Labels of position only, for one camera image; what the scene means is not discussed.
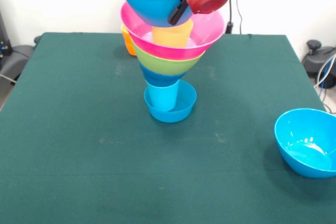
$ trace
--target plastic cup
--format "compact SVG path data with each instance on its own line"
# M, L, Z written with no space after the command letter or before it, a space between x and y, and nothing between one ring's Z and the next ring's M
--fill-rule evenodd
M124 25L121 26L121 31L122 31L122 36L124 37L124 41L125 41L125 45L126 45L128 53L130 55L137 56L137 53L135 52L134 47L133 47L131 36L129 32L127 31L127 28Z
M147 90L152 106L162 112L172 110L176 105L179 84L180 80L168 87L156 87L147 82Z
M160 46L184 48L187 46L190 33L194 27L191 19L173 27L152 27L153 42Z

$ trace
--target green tablecloth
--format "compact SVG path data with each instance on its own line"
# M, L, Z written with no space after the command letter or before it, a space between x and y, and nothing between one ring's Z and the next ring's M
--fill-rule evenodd
M225 35L164 124L120 34L45 34L0 113L0 223L335 223L336 180L298 176L274 123L323 109L285 36Z

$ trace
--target yellow cup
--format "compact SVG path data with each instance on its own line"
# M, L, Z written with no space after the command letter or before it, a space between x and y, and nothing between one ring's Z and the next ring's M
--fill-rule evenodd
M152 27L153 42L165 47L184 48L187 46L190 33L194 27L191 19L173 27Z
M137 53L135 52L134 47L133 47L131 36L128 33L124 25L121 26L121 31L122 31L122 36L124 37L124 40L125 40L125 45L126 45L128 53L130 55L137 56Z

